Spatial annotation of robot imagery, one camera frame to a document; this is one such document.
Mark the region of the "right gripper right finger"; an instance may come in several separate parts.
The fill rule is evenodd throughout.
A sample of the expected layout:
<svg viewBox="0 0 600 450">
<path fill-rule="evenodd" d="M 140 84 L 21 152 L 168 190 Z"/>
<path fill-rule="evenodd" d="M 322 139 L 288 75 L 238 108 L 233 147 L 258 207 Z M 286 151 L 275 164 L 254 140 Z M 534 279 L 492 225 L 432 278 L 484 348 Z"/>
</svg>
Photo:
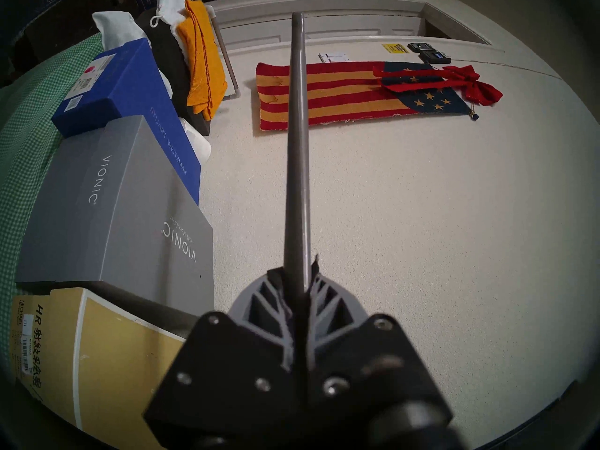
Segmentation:
<svg viewBox="0 0 600 450">
<path fill-rule="evenodd" d="M 452 412 L 424 362 L 386 314 L 311 265 L 306 358 L 316 449 L 464 449 Z"/>
</svg>

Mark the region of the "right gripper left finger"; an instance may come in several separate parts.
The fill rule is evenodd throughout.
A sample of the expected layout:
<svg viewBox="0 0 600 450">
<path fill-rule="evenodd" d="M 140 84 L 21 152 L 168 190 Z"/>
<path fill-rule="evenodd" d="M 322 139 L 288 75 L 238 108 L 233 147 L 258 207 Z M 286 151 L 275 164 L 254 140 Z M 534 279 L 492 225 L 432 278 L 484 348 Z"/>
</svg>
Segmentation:
<svg viewBox="0 0 600 450">
<path fill-rule="evenodd" d="M 292 312 L 283 289 L 283 270 L 269 270 L 227 314 L 198 319 L 143 415 L 162 447 L 236 440 L 299 411 Z"/>
</svg>

